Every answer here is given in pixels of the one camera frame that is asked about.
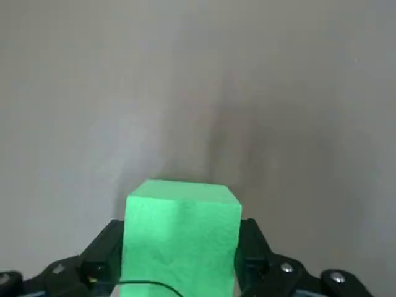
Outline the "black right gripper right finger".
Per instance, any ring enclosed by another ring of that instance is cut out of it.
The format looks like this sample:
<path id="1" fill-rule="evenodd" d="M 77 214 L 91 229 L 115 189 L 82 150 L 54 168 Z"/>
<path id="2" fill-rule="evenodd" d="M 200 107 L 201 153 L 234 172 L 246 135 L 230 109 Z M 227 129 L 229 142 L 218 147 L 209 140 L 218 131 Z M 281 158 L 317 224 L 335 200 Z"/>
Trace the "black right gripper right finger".
<path id="1" fill-rule="evenodd" d="M 274 253 L 252 218 L 241 220 L 234 268 L 241 296 L 373 296 L 352 273 L 327 269 L 315 277 L 300 261 Z"/>

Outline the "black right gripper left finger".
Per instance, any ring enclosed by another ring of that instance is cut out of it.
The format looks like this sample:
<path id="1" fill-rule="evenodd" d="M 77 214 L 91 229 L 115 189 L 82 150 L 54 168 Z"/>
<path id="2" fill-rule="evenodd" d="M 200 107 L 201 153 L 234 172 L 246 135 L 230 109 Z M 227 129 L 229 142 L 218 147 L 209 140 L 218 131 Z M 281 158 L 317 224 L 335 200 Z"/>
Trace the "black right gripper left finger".
<path id="1" fill-rule="evenodd" d="M 1 296 L 111 296 L 121 275 L 124 222 L 112 219 L 79 255 L 51 263 L 25 280 L 1 272 Z"/>

